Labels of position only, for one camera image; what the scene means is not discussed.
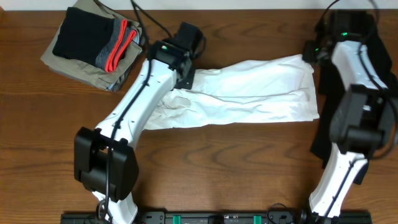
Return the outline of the white printed t-shirt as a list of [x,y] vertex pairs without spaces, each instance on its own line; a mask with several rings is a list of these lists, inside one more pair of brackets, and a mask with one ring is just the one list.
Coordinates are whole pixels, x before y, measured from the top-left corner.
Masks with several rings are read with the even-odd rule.
[[192,88],[168,92],[145,128],[313,121],[320,117],[313,73],[301,55],[197,70]]

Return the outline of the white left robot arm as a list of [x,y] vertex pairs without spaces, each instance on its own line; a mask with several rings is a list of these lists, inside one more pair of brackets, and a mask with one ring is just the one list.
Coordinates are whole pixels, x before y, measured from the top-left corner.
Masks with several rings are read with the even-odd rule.
[[74,176],[99,200],[94,220],[133,223],[137,206],[132,189],[139,175],[134,152],[151,114],[173,89],[191,89],[192,62],[206,47],[203,32],[181,23],[169,39],[148,49],[141,70],[117,107],[95,129],[82,127],[74,139]]

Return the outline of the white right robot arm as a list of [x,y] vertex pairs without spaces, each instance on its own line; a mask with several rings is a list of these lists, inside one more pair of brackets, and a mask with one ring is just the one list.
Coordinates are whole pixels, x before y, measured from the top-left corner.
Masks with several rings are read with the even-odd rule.
[[366,11],[324,13],[308,40],[303,61],[320,66],[319,93],[326,97],[311,151],[323,175],[299,223],[371,223],[368,212],[341,209],[350,187],[363,182],[370,161],[397,143],[397,78]]

